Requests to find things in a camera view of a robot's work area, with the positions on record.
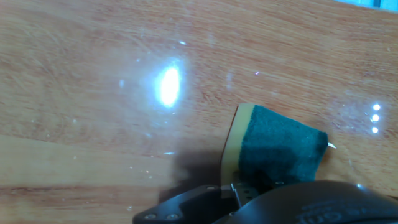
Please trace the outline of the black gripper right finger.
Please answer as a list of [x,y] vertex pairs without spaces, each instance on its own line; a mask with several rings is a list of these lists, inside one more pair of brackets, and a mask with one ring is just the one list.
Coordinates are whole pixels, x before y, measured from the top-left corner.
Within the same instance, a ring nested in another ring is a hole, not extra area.
[[264,190],[272,190],[285,185],[284,182],[272,180],[267,174],[261,174],[260,177]]

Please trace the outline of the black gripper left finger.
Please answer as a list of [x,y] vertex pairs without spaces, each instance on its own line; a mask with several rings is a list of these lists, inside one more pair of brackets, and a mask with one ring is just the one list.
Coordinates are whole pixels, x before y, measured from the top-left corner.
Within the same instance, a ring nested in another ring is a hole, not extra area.
[[259,195],[245,183],[202,185],[172,197],[132,218],[132,224],[220,224]]

